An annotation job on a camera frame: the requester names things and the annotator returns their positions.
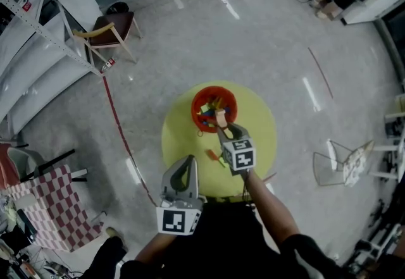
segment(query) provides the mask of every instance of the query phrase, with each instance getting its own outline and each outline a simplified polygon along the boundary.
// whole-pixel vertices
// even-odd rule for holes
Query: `white shelf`
[[[41,5],[41,0],[29,1],[31,8],[28,10],[28,14],[35,18],[38,8]],[[4,29],[3,33],[0,35],[0,76],[7,69],[14,55],[17,54],[20,48],[34,33],[35,30],[25,22],[22,22],[19,17],[14,16],[13,19],[11,19],[6,29]]]
[[[64,40],[65,26],[60,13],[47,22],[45,28]],[[0,83],[0,120],[6,117],[24,92],[63,56],[65,54],[58,46],[38,34],[24,44]]]
[[[74,49],[72,39],[66,45]],[[78,43],[78,54],[86,58],[84,45]],[[9,113],[13,134],[17,134],[37,113],[58,94],[86,75],[89,70],[65,56],[43,74],[17,101]]]

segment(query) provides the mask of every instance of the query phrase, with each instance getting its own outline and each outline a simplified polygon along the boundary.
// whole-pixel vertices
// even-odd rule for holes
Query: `table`
[[[218,85],[230,90],[237,101],[236,123],[249,131],[257,152],[256,173],[264,178],[273,164],[277,147],[274,117],[266,103],[251,89],[228,81],[199,84],[182,94],[171,106],[163,124],[161,143],[163,161],[167,168],[188,154],[197,159],[199,192],[209,197],[232,197],[243,191],[241,177],[233,177],[229,168],[212,161],[207,149],[221,154],[216,133],[198,136],[198,128],[191,118],[191,102],[201,89]]]
[[[72,252],[101,234],[103,223],[93,225],[89,221],[71,183],[72,173],[66,164],[8,188],[14,200],[29,194],[37,199],[33,205],[23,208],[37,230],[35,245]]]

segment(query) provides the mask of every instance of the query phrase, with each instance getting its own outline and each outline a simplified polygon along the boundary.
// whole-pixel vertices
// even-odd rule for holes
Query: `checkered fabric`
[[[14,200],[29,193],[37,198],[37,203],[23,209],[38,231],[35,245],[71,252],[101,234],[103,224],[91,227],[71,182],[69,166],[64,165],[8,189]]]

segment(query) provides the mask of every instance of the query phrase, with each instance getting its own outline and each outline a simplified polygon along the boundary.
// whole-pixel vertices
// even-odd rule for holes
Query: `shoe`
[[[328,15],[324,14],[321,10],[316,13],[316,16],[321,19],[327,19]]]
[[[316,1],[316,0],[311,0],[311,1],[309,2],[309,5],[310,5],[312,8],[315,8],[315,9],[320,9],[320,8],[321,8],[321,4],[320,4],[318,1]]]
[[[107,227],[106,228],[106,233],[109,237],[118,237],[121,241],[122,241],[122,248],[128,252],[128,247],[125,245],[125,241],[124,238],[122,237],[122,235],[120,235],[115,228],[112,227]]]

